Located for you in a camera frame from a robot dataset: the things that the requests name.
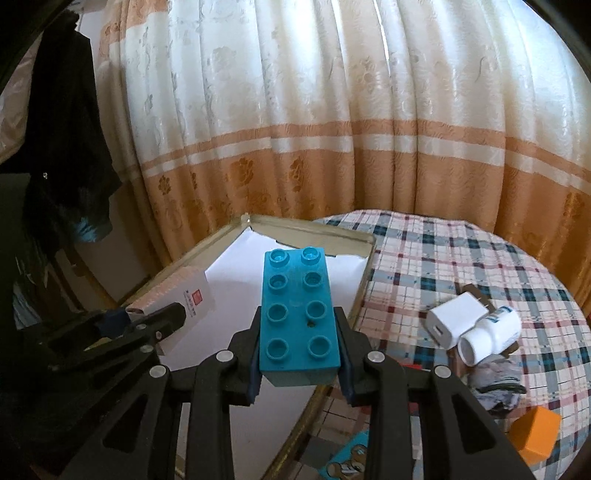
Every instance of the orange block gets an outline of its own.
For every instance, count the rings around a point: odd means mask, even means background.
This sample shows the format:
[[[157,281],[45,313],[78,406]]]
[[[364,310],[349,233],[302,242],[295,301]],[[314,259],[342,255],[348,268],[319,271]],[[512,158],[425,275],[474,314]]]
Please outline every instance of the orange block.
[[[562,417],[544,407],[534,407],[513,422],[507,436],[525,463],[546,460],[558,439]]]

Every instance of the black jacket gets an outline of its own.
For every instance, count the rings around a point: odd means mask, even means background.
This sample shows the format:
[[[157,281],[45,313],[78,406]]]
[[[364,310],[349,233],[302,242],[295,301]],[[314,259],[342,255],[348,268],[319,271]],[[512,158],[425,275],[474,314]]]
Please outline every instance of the black jacket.
[[[103,136],[90,41],[64,11],[44,32],[31,82],[25,143],[0,172],[30,173],[25,221],[46,254],[111,231],[121,185]]]

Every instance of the black clamp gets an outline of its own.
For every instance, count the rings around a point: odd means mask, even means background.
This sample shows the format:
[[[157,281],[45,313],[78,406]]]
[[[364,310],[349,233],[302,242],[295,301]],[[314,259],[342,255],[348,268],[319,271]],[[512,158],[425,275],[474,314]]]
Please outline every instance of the black clamp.
[[[354,332],[335,308],[340,387],[352,406],[371,406],[366,480],[411,480],[408,404],[418,404],[426,480],[531,480],[533,474],[492,417],[448,367],[403,367]],[[191,404],[185,478],[233,480],[229,406],[248,406],[261,385],[259,324],[196,367],[154,365],[116,405],[61,480],[173,480],[181,406]]]

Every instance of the blue lego duplo brick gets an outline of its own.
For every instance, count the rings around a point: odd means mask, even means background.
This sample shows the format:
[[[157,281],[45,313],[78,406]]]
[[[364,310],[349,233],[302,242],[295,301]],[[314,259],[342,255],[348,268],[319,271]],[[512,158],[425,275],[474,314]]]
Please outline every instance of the blue lego duplo brick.
[[[265,253],[259,369],[276,387],[330,384],[339,341],[324,249]]]

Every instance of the red logo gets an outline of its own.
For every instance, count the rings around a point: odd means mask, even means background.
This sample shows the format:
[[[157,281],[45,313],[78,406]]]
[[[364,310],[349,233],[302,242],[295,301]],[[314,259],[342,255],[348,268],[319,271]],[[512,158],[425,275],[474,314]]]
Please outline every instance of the red logo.
[[[203,297],[201,296],[201,290],[193,292],[191,296],[193,297],[193,303],[195,304],[195,306],[199,305],[203,301]]]

